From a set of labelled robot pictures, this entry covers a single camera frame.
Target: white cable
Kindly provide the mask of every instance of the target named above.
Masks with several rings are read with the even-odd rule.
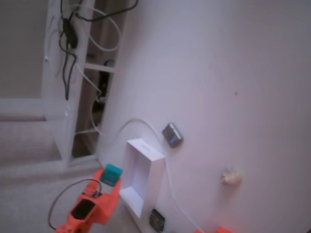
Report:
[[[90,6],[87,6],[87,5],[81,5],[81,4],[73,4],[73,5],[70,5],[69,8],[74,8],[74,7],[85,7],[87,9],[90,9],[92,11],[95,11],[103,16],[106,16],[107,14],[105,12],[102,12],[98,9],[95,9],[93,7],[90,7]],[[99,48],[101,51],[104,51],[104,52],[112,52],[114,50],[116,50],[118,47],[119,47],[119,44],[120,44],[120,40],[121,40],[121,31],[120,31],[120,28],[118,27],[117,23],[111,18],[111,17],[108,17],[108,19],[110,20],[110,22],[113,24],[113,26],[115,26],[116,28],[116,31],[118,33],[118,42],[117,42],[117,45],[113,48],[110,48],[110,49],[107,49],[107,48],[104,48],[104,47],[101,47],[99,44],[96,43],[96,41],[94,40],[94,38],[91,36],[91,34],[88,34],[88,37],[89,39],[92,41],[92,43],[97,47]]]
[[[102,95],[102,91],[84,74],[84,72],[82,72],[82,70],[80,69],[80,67],[76,64],[75,65],[76,66],[76,68],[78,69],[78,71],[81,73],[81,75],[83,76],[83,78],[85,78],[88,82],[89,82],[89,84],[91,84],[97,91],[98,91],[98,95],[97,95],[97,97],[96,97],[96,101],[97,102],[101,102],[100,100],[99,100],[99,98],[100,98],[100,96]]]
[[[74,135],[79,135],[79,134],[85,134],[85,133],[97,133],[96,129],[92,128],[92,129],[89,129],[89,130],[83,130],[83,131],[79,131],[79,132],[76,132]]]

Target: shelf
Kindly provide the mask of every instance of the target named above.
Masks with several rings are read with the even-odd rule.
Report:
[[[92,64],[92,63],[86,63],[84,65],[85,69],[92,69],[92,70],[98,70],[98,71],[104,71],[108,73],[114,73],[115,69],[113,67],[105,67],[97,64]]]
[[[120,196],[135,221],[155,207],[164,167],[164,156],[145,141],[127,141]]]

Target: black wire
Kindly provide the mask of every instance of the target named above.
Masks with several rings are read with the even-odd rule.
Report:
[[[66,51],[68,51],[68,42],[66,42]],[[64,62],[64,65],[63,65],[63,73],[62,73],[62,78],[63,78],[63,83],[64,83],[64,88],[65,88],[65,99],[67,99],[67,83],[66,83],[66,79],[65,79],[65,74],[66,74],[66,66],[67,66],[67,61],[68,61],[68,53],[66,52],[66,55],[65,55],[65,62]]]
[[[76,56],[76,54],[74,54],[74,53],[68,51],[68,43],[66,43],[66,49],[64,49],[64,48],[62,47],[61,39],[62,39],[63,34],[64,34],[64,31],[62,31],[62,32],[60,33],[59,40],[58,40],[58,45],[59,45],[60,49],[61,49],[63,52],[66,53],[65,62],[64,62],[64,66],[63,66],[63,83],[64,83],[64,86],[65,86],[65,99],[68,100],[68,99],[69,99],[69,90],[70,90],[71,74],[72,74],[72,70],[73,70],[74,64],[75,64],[76,61],[77,61],[77,56]],[[69,76],[68,76],[68,81],[66,82],[66,79],[65,79],[65,71],[66,71],[66,65],[67,65],[67,62],[68,62],[68,55],[73,56],[73,62],[72,62],[71,67],[70,67]]]
[[[74,14],[74,12],[71,12],[71,14],[69,16],[69,21],[71,20],[73,14]],[[63,17],[63,0],[60,1],[60,15],[61,15],[61,19],[64,21],[65,18]],[[63,52],[66,53],[65,62],[64,62],[64,65],[63,65],[63,76],[62,76],[62,79],[63,79],[63,83],[64,83],[64,88],[65,88],[65,99],[68,100],[69,99],[70,81],[71,81],[72,70],[73,70],[74,64],[77,61],[77,56],[74,53],[68,51],[69,50],[69,48],[68,48],[68,45],[69,45],[68,41],[66,41],[66,49],[64,49],[62,47],[61,39],[62,39],[63,34],[64,34],[64,31],[62,31],[60,33],[59,40],[58,40],[58,45],[59,45],[60,49]],[[68,62],[68,55],[73,56],[73,62],[71,64],[71,67],[70,67],[70,70],[69,70],[68,81],[66,82],[65,75],[66,75],[66,66],[67,66],[67,62]]]
[[[52,224],[51,224],[51,216],[52,216],[52,212],[53,212],[53,209],[54,209],[54,207],[55,207],[56,202],[58,201],[58,199],[59,199],[68,189],[70,189],[71,187],[73,187],[73,186],[75,186],[76,184],[79,184],[79,183],[81,183],[81,182],[83,182],[83,181],[96,181],[96,182],[98,183],[98,185],[99,185],[99,193],[102,192],[102,184],[101,184],[98,180],[96,180],[96,179],[83,179],[83,180],[77,181],[77,182],[72,183],[71,185],[67,186],[67,188],[65,188],[63,191],[61,191],[61,192],[57,195],[57,197],[54,199],[54,201],[52,202],[52,205],[51,205],[51,207],[50,207],[50,209],[49,209],[48,223],[49,223],[49,227],[51,227],[53,230],[56,230],[56,228],[55,228],[54,226],[52,226]]]
[[[122,9],[122,10],[119,10],[119,11],[112,12],[112,13],[110,13],[110,14],[107,14],[107,15],[105,15],[105,16],[100,16],[100,17],[92,18],[92,19],[84,18],[83,16],[79,15],[79,13],[76,13],[75,15],[76,15],[79,19],[83,19],[84,21],[87,21],[87,22],[95,22],[95,21],[99,21],[99,20],[102,20],[102,19],[107,18],[107,17],[115,16],[115,15],[121,14],[121,13],[123,13],[123,12],[130,11],[130,10],[134,9],[137,5],[138,5],[138,0],[136,0],[136,2],[134,3],[134,5],[131,6],[131,7],[129,7],[129,8],[125,8],[125,9]]]

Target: baseboard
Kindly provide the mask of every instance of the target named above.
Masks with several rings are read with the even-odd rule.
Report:
[[[0,121],[43,121],[42,99],[0,99]]]

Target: white wall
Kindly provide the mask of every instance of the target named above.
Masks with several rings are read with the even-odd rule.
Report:
[[[0,2],[0,98],[40,98],[47,0]]]
[[[131,117],[185,137],[169,150],[173,188],[202,228],[292,233],[311,228],[311,3],[259,0],[145,0],[128,18],[104,116],[115,132]],[[121,164],[129,126],[99,150]],[[244,175],[223,187],[226,167]],[[190,233],[163,176],[156,205],[166,230]]]

